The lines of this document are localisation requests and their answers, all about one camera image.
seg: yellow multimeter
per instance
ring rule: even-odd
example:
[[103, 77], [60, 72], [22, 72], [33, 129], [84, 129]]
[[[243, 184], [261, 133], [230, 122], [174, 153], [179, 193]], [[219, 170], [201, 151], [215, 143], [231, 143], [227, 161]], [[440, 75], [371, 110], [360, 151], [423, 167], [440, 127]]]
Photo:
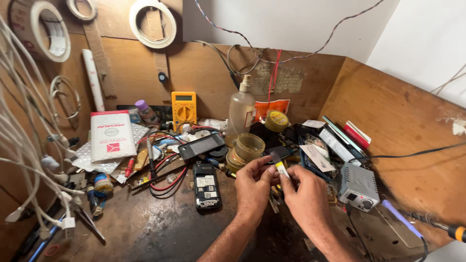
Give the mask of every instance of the yellow multimeter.
[[184, 122], [197, 124], [196, 92], [172, 92], [171, 109], [173, 110], [174, 130]]

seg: small plastic bottle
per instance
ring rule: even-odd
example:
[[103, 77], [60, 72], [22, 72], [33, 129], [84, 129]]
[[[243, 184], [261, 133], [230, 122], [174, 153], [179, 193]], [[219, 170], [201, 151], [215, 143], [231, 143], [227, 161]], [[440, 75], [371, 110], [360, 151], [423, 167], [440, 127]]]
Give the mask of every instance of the small plastic bottle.
[[138, 114], [146, 123], [158, 123], [158, 117], [155, 115], [154, 110], [150, 108], [144, 100], [139, 100], [134, 105], [139, 110]]
[[230, 99], [225, 135], [225, 143], [229, 147], [234, 147], [236, 138], [240, 134], [249, 133], [249, 129], [251, 129], [256, 100], [250, 93], [249, 77], [249, 75], [244, 75], [240, 91], [233, 94]]

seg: human hand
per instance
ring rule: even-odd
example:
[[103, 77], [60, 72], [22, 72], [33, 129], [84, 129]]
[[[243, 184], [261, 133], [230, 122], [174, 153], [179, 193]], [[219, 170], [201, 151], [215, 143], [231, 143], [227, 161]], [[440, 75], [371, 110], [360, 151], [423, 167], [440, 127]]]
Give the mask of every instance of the human hand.
[[259, 225], [267, 206], [271, 186], [280, 181], [275, 165], [265, 165], [271, 156], [255, 159], [236, 172], [236, 217]]
[[287, 172], [291, 179], [299, 181], [300, 185], [296, 191], [292, 181], [280, 175], [285, 203], [304, 233], [313, 240], [313, 235], [332, 228], [327, 184], [300, 165], [290, 167]]

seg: masking tape roll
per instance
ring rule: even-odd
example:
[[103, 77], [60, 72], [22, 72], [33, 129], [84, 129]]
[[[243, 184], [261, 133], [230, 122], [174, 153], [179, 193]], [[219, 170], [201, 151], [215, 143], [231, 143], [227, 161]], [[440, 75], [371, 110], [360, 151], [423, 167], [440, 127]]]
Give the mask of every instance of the masking tape roll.
[[89, 3], [90, 6], [90, 16], [85, 16], [82, 13], [79, 12], [78, 8], [76, 7], [76, 0], [67, 0], [66, 4], [68, 5], [69, 10], [79, 19], [84, 20], [84, 21], [89, 21], [92, 20], [96, 17], [97, 11], [96, 7], [92, 3], [91, 0], [86, 0]]
[[[11, 6], [11, 25], [16, 36], [36, 59], [65, 62], [71, 51], [68, 30], [58, 10], [49, 2], [15, 0]], [[42, 41], [39, 19], [47, 27], [50, 47]]]
[[[161, 40], [151, 40], [149, 39], [146, 35], [141, 32], [141, 30], [137, 27], [136, 24], [136, 16], [141, 9], [145, 7], [155, 7], [162, 11], [170, 20], [171, 23], [171, 32], [168, 34], [168, 37], [165, 37]], [[136, 38], [141, 41], [144, 45], [151, 47], [151, 48], [164, 48], [170, 45], [173, 40], [175, 39], [176, 35], [176, 22], [175, 18], [171, 14], [171, 12], [168, 10], [168, 8], [162, 4], [161, 2], [157, 0], [138, 0], [136, 1], [130, 9], [130, 27], [131, 31], [133, 34], [136, 36]]]

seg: purple bottle cap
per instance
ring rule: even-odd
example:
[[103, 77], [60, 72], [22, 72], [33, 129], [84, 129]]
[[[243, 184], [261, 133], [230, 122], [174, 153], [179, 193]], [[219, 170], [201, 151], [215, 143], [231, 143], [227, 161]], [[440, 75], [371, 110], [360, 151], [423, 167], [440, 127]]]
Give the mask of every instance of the purple bottle cap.
[[139, 109], [139, 111], [146, 110], [149, 107], [144, 100], [139, 100], [134, 103], [134, 105]]

